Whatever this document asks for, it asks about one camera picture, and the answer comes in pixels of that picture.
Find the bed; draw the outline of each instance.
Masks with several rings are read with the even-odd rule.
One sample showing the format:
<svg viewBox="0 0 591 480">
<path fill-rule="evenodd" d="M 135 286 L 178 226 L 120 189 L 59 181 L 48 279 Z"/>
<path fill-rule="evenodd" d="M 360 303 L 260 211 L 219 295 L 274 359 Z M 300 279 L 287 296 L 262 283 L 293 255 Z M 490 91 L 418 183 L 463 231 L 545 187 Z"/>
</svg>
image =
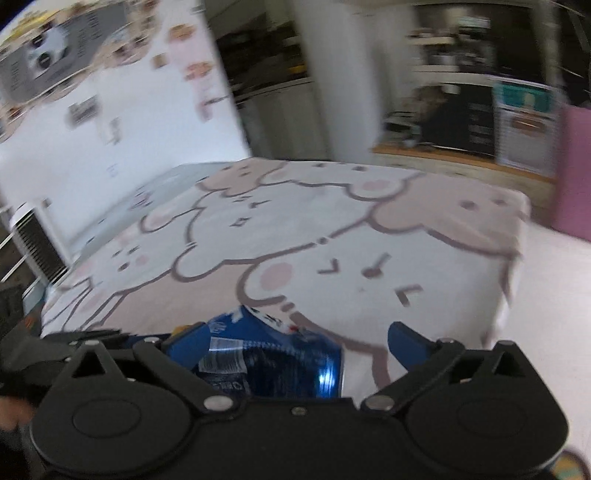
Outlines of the bed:
<svg viewBox="0 0 591 480">
<path fill-rule="evenodd" d="M 137 221 L 52 290 L 44 335 L 170 332 L 244 304 L 342 345 L 343 395 L 361 399 L 405 373 L 387 350 L 394 321 L 471 348 L 501 334 L 529 217 L 521 193 L 401 168 L 261 158 L 169 199 L 158 190 L 170 183 L 144 192 L 163 201 L 133 203 Z"/>
</svg>

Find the gray poster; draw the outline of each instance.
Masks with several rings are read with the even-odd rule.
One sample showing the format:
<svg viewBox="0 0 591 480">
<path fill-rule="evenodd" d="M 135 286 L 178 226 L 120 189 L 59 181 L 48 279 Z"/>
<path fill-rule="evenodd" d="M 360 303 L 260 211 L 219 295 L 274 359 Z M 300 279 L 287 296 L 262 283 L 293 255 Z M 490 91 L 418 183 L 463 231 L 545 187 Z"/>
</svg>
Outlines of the gray poster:
<svg viewBox="0 0 591 480">
<path fill-rule="evenodd" d="M 101 45 L 127 25 L 126 3 L 82 13 L 41 32 L 0 61 L 9 103 L 26 103 L 91 64 Z"/>
</svg>

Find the screw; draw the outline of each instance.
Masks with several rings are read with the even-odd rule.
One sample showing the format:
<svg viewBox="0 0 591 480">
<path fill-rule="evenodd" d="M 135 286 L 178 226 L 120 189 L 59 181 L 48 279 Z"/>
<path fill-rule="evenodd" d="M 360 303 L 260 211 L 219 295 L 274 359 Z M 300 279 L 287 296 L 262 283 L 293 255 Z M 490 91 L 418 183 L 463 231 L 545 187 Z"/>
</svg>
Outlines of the screw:
<svg viewBox="0 0 591 480">
<path fill-rule="evenodd" d="M 225 395 L 214 395 L 213 397 L 206 398 L 203 406 L 211 411 L 226 411 L 234 406 L 234 402 L 230 397 Z"/>
<path fill-rule="evenodd" d="M 387 395 L 373 395 L 365 400 L 370 410 L 389 411 L 394 408 L 394 400 Z"/>
<path fill-rule="evenodd" d="M 303 417 L 308 413 L 308 409 L 306 407 L 293 407 L 291 409 L 291 414 L 294 417 Z"/>
</svg>

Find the wooden shelf edge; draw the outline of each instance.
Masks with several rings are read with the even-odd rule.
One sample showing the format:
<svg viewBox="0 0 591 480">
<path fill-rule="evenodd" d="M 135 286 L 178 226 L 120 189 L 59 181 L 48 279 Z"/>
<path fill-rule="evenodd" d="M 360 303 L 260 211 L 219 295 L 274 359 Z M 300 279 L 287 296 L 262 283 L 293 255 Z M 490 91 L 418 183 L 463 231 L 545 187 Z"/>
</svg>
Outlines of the wooden shelf edge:
<svg viewBox="0 0 591 480">
<path fill-rule="evenodd" d="M 399 148 L 392 145 L 378 144 L 372 148 L 372 152 L 382 155 L 403 155 L 406 157 L 427 158 L 431 160 L 444 160 L 453 163 L 462 163 L 464 165 L 471 165 L 473 167 L 488 168 L 490 170 L 502 171 L 512 175 L 519 175 L 520 177 L 543 181 L 545 183 L 556 183 L 556 179 L 551 177 L 544 177 L 538 173 L 532 173 L 530 171 L 520 170 L 518 168 L 497 165 L 496 163 L 482 160 L 481 158 L 474 157 L 472 155 L 449 150 L 435 149 L 433 151 L 424 151 L 413 148 Z"/>
</svg>

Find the white floor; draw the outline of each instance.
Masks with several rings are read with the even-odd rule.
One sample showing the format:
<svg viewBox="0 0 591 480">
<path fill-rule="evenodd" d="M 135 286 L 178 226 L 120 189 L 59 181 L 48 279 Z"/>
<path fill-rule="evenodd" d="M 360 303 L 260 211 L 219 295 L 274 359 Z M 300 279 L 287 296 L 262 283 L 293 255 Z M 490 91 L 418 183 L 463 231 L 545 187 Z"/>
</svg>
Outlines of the white floor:
<svg viewBox="0 0 591 480">
<path fill-rule="evenodd" d="M 569 445 L 591 459 L 591 243 L 531 225 L 504 337 L 517 341 L 562 406 Z"/>
</svg>

